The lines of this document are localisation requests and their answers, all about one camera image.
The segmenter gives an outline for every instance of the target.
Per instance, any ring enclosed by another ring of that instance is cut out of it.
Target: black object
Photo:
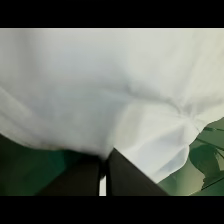
[[[37,195],[98,196],[104,175],[107,196],[167,196],[116,149],[104,163],[96,156],[84,156]]]

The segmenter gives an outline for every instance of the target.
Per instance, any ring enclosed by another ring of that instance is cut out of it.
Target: crumpled fabric
[[[0,132],[106,159],[155,182],[224,116],[223,29],[0,29]]]

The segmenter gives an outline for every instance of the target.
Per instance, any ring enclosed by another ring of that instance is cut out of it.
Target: white fabric
[[[0,132],[159,182],[224,115],[223,29],[0,29]]]

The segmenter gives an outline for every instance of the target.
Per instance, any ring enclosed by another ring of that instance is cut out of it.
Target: green surface
[[[72,151],[33,150],[0,135],[0,195],[35,195],[80,156]]]
[[[223,130],[224,119],[209,124],[190,145],[186,164],[159,186],[174,196],[224,195],[224,187],[215,186],[224,179]]]

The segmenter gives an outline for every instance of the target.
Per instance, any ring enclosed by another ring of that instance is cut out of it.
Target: white cloth
[[[224,115],[223,29],[0,29],[0,132],[159,182]]]

